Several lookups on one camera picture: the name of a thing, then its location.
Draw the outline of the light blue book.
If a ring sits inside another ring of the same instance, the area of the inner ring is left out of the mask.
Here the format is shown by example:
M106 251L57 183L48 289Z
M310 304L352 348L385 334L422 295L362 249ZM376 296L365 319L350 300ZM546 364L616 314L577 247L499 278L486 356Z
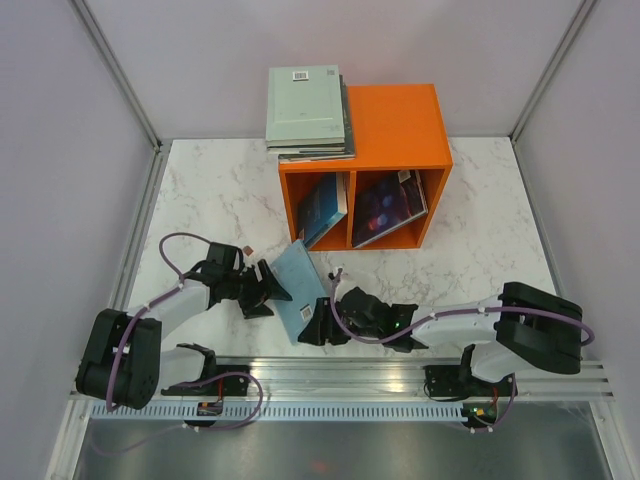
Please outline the light blue book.
M307 249L300 240L288 246L271 264L279 284L291 301L274 300L276 311L292 345L313 317L316 300L325 297L325 289Z

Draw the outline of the teal ocean cover book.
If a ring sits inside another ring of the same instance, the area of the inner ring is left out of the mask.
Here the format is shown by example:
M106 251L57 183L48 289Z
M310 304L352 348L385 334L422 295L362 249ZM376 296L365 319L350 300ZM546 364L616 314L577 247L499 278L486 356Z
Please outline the teal ocean cover book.
M347 213L347 177L327 173L299 203L297 238L310 249Z

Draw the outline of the dark galaxy cover book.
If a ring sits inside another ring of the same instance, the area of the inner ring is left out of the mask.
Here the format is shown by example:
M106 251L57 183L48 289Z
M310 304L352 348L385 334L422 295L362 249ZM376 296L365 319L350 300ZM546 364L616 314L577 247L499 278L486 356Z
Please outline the dark galaxy cover book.
M356 195L352 247L362 248L427 213L419 171L392 172Z

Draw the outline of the black cover book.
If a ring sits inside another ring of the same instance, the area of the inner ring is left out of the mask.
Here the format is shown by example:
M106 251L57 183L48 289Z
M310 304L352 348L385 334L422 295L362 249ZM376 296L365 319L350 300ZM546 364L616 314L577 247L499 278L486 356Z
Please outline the black cover book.
M298 161L304 159L342 159L355 157L355 140L351 122L347 85L343 75L339 75L341 87L342 116L345 138L341 145L318 144L302 146L268 147L267 152L276 154L279 161Z

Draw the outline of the Alice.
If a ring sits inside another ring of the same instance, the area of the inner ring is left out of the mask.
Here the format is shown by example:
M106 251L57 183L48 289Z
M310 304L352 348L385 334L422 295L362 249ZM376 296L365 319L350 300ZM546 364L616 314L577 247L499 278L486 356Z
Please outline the Alice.
M324 160L353 159L356 156L356 145L352 124L351 109L349 105L348 89L343 76L340 76L342 111L345 129L344 146L334 147L305 147L298 150L276 153L276 158L282 162L309 162Z

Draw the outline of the grey-green book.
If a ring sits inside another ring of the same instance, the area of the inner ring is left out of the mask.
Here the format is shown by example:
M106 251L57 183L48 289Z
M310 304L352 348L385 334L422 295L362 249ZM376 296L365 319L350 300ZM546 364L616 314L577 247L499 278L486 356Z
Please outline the grey-green book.
M269 70L266 119L269 147L340 144L344 138L338 66Z

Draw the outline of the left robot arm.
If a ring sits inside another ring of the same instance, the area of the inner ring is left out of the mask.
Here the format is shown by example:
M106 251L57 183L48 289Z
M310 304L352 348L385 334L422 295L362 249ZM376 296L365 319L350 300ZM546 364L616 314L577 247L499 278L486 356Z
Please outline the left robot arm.
M158 390L161 342L182 323L224 300L237 302L246 319L272 316L270 300L292 300L266 261L247 266L240 248L206 244L206 257L178 271L169 290L138 307L97 314L77 370L77 392L103 400L110 412L140 410Z

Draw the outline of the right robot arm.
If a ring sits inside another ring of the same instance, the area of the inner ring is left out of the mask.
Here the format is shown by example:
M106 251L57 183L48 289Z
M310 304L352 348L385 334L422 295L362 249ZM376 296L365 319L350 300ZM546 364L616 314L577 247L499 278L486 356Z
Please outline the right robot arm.
M594 340L580 306L520 282L501 293L450 307L387 304L358 287L332 292L301 309L292 340L313 346L358 341L412 353L456 344L456 365L428 366L426 394L441 401L507 396L514 374L538 369L559 375L581 370L581 352Z

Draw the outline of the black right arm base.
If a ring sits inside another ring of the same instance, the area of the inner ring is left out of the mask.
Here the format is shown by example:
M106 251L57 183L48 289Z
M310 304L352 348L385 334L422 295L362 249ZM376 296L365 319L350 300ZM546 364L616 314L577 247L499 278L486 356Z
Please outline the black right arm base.
M424 394L437 402L462 401L469 397L467 388L459 380L458 368L453 365L423 367Z

